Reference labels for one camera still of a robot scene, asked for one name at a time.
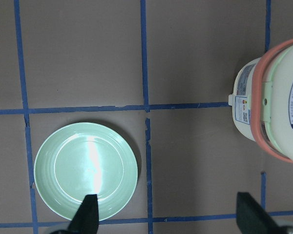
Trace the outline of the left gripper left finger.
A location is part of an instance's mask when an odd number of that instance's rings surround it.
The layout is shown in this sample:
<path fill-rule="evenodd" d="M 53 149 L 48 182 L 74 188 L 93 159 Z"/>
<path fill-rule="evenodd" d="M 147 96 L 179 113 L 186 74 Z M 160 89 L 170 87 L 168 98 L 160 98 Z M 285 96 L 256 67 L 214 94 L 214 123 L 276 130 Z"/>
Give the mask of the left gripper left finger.
<path fill-rule="evenodd" d="M 96 234 L 99 227 L 97 195 L 86 195 L 68 226 L 69 234 Z"/>

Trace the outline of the green plate near left arm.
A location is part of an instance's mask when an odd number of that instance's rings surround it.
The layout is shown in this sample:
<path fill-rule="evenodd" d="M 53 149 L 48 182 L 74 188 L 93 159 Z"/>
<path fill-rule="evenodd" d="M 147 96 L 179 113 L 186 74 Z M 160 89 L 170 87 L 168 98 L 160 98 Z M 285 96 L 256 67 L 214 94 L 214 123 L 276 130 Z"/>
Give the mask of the green plate near left arm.
<path fill-rule="evenodd" d="M 54 213 L 72 220 L 86 195 L 97 195 L 99 219 L 120 212 L 138 180 L 135 154 L 114 130 L 90 122 L 64 126 L 39 148 L 34 163 L 37 191 Z"/>

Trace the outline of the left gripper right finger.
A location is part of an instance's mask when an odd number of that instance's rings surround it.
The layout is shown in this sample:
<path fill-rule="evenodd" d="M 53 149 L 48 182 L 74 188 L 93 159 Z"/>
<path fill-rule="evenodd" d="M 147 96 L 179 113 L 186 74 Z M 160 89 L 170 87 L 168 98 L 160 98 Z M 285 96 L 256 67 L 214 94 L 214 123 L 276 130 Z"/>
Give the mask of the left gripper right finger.
<path fill-rule="evenodd" d="M 237 193 L 236 224 L 242 234 L 286 233 L 247 192 Z"/>

